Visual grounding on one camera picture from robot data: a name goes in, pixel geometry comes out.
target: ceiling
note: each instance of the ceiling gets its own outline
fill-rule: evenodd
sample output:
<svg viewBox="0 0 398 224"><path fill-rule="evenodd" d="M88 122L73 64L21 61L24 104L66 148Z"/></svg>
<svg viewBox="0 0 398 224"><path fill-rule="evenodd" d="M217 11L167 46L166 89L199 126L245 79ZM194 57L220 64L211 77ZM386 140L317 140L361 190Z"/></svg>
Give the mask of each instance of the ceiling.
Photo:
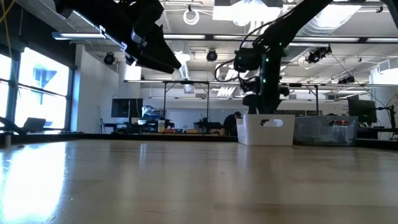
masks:
<svg viewBox="0 0 398 224"><path fill-rule="evenodd" d="M68 19L63 20L55 13L53 0L17 0L17 2L60 32L97 32L76 14L72 14ZM196 8L211 14L214 5L213 0L201 0L201 2L203 7ZM196 25L188 25L183 21L184 11L179 11L185 8L185 6L165 6L164 15L157 21L158 24L164 25L165 33L247 34L249 30L249 26L239 27L231 21L214 21L211 15L205 13L200 13L200 20ZM378 7L363 6L359 10L360 12L357 12L347 23L335 30L332 35L398 37L398 30L391 15L387 12L376 13L376 9ZM113 43L109 40L93 40L81 43L86 44L86 50L98 58L103 57L110 49L115 49ZM187 63L190 71L214 71L217 63L206 61L206 53L210 48L216 49L218 60L222 61L234 58L234 51L239 47L239 42L189 41L188 43L191 48L191 61ZM332 44L331 48L333 55L345 69L354 68L355 77L359 82L368 81L369 68L375 66L375 62L381 62L388 58L398 58L398 44ZM321 63L308 68L308 65L303 63L307 55L308 51L303 52L300 57L296 58L282 71L283 81L327 83L331 81L331 77L337 75L338 78L338 75L345 71L330 55L323 59ZM143 69L143 74L146 79L151 79L151 76L159 75L159 72Z"/></svg>

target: security camera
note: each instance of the security camera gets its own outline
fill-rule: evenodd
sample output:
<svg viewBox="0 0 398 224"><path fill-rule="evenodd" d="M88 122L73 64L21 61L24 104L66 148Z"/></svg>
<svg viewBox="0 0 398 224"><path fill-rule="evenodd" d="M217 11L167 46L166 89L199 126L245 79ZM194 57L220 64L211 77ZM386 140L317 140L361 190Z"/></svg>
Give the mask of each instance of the security camera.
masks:
<svg viewBox="0 0 398 224"><path fill-rule="evenodd" d="M208 62L215 62L217 60L217 53L215 49L210 49L206 57Z"/></svg>
<svg viewBox="0 0 398 224"><path fill-rule="evenodd" d="M114 58L114 53L113 52L106 53L106 56L104 58L104 63L106 65L114 65L115 62L116 62L116 60Z"/></svg>

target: computer monitor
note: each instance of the computer monitor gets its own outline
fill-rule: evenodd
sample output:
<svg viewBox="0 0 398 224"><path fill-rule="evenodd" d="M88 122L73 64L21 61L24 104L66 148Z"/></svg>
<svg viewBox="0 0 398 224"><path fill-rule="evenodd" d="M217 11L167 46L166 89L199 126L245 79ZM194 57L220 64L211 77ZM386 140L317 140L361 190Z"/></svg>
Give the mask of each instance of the computer monitor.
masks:
<svg viewBox="0 0 398 224"><path fill-rule="evenodd" d="M141 118L143 99L112 99L113 118Z"/></svg>
<svg viewBox="0 0 398 224"><path fill-rule="evenodd" d="M374 101L348 99L348 111L350 116L357 116L360 123L371 125L377 122Z"/></svg>

